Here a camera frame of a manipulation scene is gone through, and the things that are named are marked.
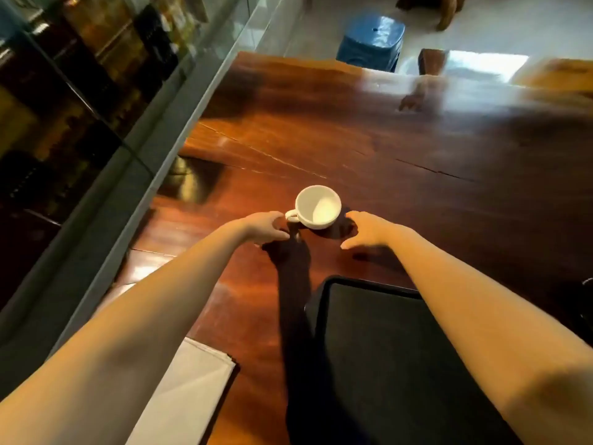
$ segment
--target forearm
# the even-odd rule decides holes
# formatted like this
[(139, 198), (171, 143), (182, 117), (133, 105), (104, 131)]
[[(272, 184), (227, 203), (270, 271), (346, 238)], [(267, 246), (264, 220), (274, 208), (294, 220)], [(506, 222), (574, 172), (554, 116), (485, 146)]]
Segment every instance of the forearm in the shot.
[[(532, 440), (540, 432), (551, 441), (559, 439), (555, 434), (565, 436), (562, 427), (546, 431), (537, 423), (551, 423), (550, 417), (559, 419), (574, 405), (579, 405), (580, 414), (593, 414), (593, 351), (580, 338), (409, 228), (393, 225), (387, 242), (472, 376), (523, 440)], [(532, 399), (523, 405), (526, 416), (522, 419), (510, 413), (548, 381), (568, 375), (582, 383), (583, 374), (589, 374), (589, 382), (577, 384), (578, 390), (571, 389), (571, 384), (548, 387), (555, 391), (552, 407)]]
[(0, 405), (3, 437), (124, 443), (243, 239), (226, 224), (107, 306)]

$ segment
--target blue stool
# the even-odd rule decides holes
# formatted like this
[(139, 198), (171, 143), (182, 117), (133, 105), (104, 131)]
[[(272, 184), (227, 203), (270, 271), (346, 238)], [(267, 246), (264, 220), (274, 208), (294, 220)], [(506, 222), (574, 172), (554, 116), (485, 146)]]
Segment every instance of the blue stool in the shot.
[(357, 67), (393, 72), (402, 51), (405, 28), (389, 17), (361, 15), (348, 26), (336, 59)]

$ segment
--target black tray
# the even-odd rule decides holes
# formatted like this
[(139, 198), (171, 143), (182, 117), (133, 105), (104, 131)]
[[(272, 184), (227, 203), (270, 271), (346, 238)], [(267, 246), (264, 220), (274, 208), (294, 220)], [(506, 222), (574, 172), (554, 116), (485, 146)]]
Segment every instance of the black tray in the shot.
[(419, 292), (331, 276), (305, 312), (350, 443), (521, 443)]

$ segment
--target white cup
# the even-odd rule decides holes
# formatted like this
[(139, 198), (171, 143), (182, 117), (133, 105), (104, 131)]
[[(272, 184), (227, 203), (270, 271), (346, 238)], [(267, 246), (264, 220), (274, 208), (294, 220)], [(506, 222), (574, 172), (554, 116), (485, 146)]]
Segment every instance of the white cup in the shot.
[(342, 202), (329, 187), (309, 186), (296, 197), (295, 208), (286, 212), (287, 221), (301, 222), (312, 230), (322, 230), (336, 221)]

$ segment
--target white napkin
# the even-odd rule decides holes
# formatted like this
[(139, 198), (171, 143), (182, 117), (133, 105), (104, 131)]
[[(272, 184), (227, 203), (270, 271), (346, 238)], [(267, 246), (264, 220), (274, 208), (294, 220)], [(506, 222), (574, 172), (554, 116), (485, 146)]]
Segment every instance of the white napkin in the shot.
[(197, 445), (234, 367), (225, 353), (186, 337), (126, 445)]

